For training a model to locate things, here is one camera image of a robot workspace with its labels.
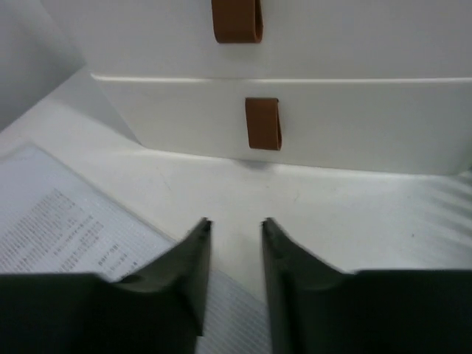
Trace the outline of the white bottom drawer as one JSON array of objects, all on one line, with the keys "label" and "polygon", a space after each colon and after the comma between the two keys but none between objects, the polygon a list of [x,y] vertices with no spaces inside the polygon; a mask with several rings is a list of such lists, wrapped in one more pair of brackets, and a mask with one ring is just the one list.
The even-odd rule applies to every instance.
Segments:
[{"label": "white bottom drawer", "polygon": [[94,79],[154,150],[390,173],[471,165],[468,78]]}]

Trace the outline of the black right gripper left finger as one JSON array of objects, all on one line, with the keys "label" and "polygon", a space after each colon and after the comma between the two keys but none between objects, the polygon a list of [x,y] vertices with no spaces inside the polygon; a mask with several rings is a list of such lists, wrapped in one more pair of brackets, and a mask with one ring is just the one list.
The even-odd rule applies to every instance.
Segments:
[{"label": "black right gripper left finger", "polygon": [[3,353],[194,353],[204,334],[211,228],[118,282],[93,273],[1,276]]}]

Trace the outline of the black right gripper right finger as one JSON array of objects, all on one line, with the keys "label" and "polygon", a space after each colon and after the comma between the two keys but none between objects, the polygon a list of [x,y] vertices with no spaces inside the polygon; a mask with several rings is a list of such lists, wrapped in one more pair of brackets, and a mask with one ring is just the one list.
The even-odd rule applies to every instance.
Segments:
[{"label": "black right gripper right finger", "polygon": [[469,270],[340,272],[268,218],[261,227],[274,353],[469,353]]}]

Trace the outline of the white drawer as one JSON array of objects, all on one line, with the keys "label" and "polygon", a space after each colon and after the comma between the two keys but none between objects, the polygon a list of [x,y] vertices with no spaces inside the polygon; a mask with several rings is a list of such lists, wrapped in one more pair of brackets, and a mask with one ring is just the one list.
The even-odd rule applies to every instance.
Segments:
[{"label": "white drawer", "polygon": [[93,73],[117,77],[471,76],[469,1],[263,1],[258,44],[220,44],[210,1],[45,1]]},{"label": "white drawer", "polygon": [[154,150],[390,173],[471,165],[468,78],[94,79]]}]

